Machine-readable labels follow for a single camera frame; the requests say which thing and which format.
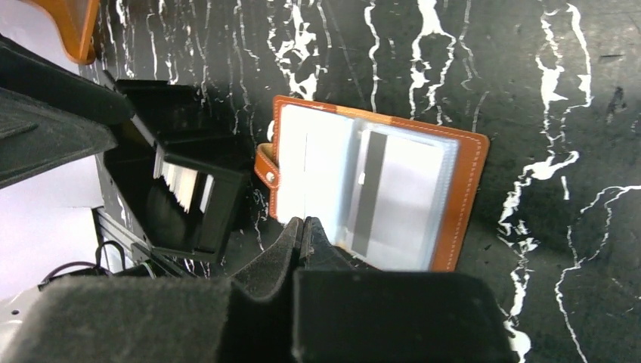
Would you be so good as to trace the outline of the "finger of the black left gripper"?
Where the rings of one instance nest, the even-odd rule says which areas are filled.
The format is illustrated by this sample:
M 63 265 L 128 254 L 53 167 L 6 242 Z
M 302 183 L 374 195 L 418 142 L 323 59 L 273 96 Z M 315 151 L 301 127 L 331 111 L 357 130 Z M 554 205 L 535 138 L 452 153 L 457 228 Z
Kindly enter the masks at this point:
M 1 37 L 1 87 L 104 125 L 134 116 L 121 94 Z
M 1 187 L 116 146 L 107 126 L 1 90 Z

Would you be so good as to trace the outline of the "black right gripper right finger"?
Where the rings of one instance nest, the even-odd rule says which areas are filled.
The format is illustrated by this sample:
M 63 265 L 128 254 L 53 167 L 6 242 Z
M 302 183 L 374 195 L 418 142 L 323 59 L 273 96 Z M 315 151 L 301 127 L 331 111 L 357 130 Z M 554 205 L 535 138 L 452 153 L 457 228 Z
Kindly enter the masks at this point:
M 456 272 L 328 269 L 293 275 L 297 362 L 514 362 L 491 288 Z

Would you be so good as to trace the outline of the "orange leather card holder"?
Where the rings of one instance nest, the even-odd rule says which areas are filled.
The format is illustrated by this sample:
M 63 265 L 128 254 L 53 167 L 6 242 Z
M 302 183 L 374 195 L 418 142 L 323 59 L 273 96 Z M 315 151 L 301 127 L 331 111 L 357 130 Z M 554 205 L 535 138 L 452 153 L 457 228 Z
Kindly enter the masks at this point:
M 281 223 L 382 270 L 453 271 L 490 142 L 485 135 L 279 95 L 255 173 Z

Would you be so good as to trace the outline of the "white card with black stripe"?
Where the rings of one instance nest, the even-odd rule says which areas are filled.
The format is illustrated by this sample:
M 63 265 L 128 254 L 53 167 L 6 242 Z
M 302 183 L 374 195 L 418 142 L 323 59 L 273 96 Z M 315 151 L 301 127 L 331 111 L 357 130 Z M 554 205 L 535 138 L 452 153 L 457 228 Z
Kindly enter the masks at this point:
M 421 264 L 445 154 L 435 141 L 363 132 L 348 233 L 354 253 L 373 264 Z

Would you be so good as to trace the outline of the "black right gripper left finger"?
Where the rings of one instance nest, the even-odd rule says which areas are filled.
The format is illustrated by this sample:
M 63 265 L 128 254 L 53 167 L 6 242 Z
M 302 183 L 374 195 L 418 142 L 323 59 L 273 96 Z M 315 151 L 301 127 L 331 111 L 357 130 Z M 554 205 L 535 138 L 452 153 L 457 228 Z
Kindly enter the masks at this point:
M 63 278 L 44 289 L 3 362 L 289 362 L 303 222 L 223 278 Z

